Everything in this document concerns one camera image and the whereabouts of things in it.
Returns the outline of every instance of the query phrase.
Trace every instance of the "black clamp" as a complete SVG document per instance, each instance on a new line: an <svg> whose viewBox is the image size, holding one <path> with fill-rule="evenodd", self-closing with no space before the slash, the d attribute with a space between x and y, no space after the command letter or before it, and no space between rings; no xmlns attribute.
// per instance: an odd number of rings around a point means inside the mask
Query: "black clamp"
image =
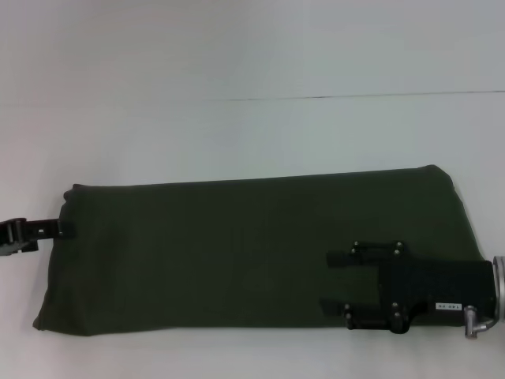
<svg viewBox="0 0 505 379"><path fill-rule="evenodd" d="M410 254L404 241L356 241L347 251L330 251L330 268L377 268L379 303L354 304L322 298L327 317L344 317L348 329L386 329L403 334L415 317L431 325L465 324L465 307L479 320L492 320L496 291L489 261L437 261Z"/></svg>
<svg viewBox="0 0 505 379"><path fill-rule="evenodd" d="M0 223L0 256L37 251L40 239L69 238L72 228L60 220L12 219Z"/></svg>

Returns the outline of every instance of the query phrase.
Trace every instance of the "olive green fabric bag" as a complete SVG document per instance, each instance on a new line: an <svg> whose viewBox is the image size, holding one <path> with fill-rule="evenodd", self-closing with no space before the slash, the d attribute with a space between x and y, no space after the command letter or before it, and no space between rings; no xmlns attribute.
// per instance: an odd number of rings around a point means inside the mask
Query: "olive green fabric bag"
<svg viewBox="0 0 505 379"><path fill-rule="evenodd" d="M353 241L481 260L438 167L151 186L74 186L34 326L80 336L172 327L334 327L320 298L373 303L371 268L327 267Z"/></svg>

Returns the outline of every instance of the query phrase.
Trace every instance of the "black metal bracket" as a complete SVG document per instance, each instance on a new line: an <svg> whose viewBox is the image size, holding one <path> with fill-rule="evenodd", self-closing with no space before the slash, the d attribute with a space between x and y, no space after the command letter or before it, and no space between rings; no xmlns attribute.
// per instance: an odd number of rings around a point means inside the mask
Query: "black metal bracket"
<svg viewBox="0 0 505 379"><path fill-rule="evenodd" d="M72 228L60 220L7 220L0 223L0 256L37 251L40 239L72 236Z"/></svg>
<svg viewBox="0 0 505 379"><path fill-rule="evenodd" d="M436 261L410 254L404 241L353 243L348 251L327 254L330 268L373 266L378 270L378 304L322 298L327 317L344 317L348 329L386 329L403 334L415 317L430 325L465 324L471 306L479 320L492 320L496 290L489 261Z"/></svg>

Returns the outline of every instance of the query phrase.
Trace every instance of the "white label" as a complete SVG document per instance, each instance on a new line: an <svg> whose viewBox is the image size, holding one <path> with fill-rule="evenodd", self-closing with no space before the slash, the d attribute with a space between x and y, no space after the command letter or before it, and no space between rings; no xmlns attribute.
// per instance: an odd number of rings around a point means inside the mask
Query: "white label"
<svg viewBox="0 0 505 379"><path fill-rule="evenodd" d="M435 303L437 310L462 310L461 304L454 304L452 302L437 302Z"/></svg>

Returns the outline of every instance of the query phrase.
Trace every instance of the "white surface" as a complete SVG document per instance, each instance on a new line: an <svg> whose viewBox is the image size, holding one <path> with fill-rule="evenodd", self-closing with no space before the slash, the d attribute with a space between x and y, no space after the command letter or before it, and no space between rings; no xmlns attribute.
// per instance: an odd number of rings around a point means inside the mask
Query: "white surface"
<svg viewBox="0 0 505 379"><path fill-rule="evenodd" d="M502 0L0 0L0 103L505 89Z"/></svg>
<svg viewBox="0 0 505 379"><path fill-rule="evenodd" d="M0 0L0 220L57 216L74 182L436 163L483 253L505 255L505 94L272 99L505 89L502 2L382 3ZM270 100L200 101L251 97ZM38 332L41 250L0 260L2 378L505 375L505 325L477 341L461 328Z"/></svg>

